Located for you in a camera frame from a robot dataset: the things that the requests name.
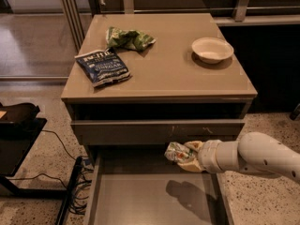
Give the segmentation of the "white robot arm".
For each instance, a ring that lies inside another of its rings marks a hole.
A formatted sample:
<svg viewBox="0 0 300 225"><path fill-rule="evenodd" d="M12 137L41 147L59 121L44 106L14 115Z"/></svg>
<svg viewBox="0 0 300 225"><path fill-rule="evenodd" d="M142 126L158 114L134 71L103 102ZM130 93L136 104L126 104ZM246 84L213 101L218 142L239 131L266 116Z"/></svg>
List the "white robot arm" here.
<svg viewBox="0 0 300 225"><path fill-rule="evenodd" d="M300 155L276 139L249 132L239 141L186 142L192 157L177 162L193 173L233 171L255 176L284 176L300 183Z"/></svg>

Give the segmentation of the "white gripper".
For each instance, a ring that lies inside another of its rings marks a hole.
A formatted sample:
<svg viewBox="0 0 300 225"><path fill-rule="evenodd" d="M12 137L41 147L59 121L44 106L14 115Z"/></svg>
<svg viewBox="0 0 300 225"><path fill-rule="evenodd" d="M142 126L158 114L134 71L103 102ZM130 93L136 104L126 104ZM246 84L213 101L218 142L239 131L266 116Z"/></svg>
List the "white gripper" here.
<svg viewBox="0 0 300 225"><path fill-rule="evenodd" d="M209 140L205 143L201 141L185 142L184 146L198 152L198 161L178 162L177 165L185 171L192 173L202 173L207 171L209 173L221 173L222 170L218 166L217 148L220 140Z"/></svg>

